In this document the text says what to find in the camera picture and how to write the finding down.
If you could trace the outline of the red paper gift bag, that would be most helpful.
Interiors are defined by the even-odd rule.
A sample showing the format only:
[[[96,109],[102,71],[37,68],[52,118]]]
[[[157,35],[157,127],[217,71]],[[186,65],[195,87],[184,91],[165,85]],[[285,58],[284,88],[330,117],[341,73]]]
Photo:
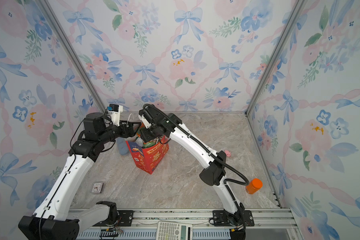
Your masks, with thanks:
[[[168,152],[169,139],[164,136],[144,142],[141,130],[145,129],[145,125],[142,124],[136,135],[132,137],[132,140],[126,141],[126,144],[136,167],[151,175]]]

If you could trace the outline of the green noodle snack packet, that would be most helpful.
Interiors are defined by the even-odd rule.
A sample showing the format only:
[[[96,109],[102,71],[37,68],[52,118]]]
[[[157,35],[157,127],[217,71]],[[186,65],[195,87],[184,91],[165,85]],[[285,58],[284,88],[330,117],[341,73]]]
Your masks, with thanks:
[[[145,125],[141,125],[137,131],[137,136],[143,141],[143,148],[147,149],[159,144],[162,137],[153,136],[148,132]]]

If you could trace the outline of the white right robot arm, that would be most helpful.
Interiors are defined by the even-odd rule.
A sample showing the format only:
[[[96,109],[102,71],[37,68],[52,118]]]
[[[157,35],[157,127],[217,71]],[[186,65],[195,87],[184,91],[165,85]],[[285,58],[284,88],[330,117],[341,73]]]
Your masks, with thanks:
[[[244,205],[236,198],[230,183],[247,186],[248,178],[226,162],[225,152],[217,152],[196,137],[175,114],[165,114],[152,104],[145,104],[139,111],[144,124],[141,137],[144,142],[165,136],[187,150],[203,167],[200,179],[214,188],[223,203],[228,222],[232,226],[244,227]]]

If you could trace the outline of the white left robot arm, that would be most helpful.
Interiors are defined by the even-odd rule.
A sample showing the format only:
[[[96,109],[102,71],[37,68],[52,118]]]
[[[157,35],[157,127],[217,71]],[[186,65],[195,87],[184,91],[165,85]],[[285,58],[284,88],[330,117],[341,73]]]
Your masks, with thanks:
[[[109,201],[100,201],[74,217],[69,216],[69,210],[87,172],[107,151],[105,144],[133,137],[141,124],[93,113],[83,119],[82,125],[84,130],[75,133],[78,139],[70,142],[66,164],[49,194],[31,216],[19,222],[20,231],[29,240],[75,240],[97,223],[114,228],[121,220],[116,203]]]

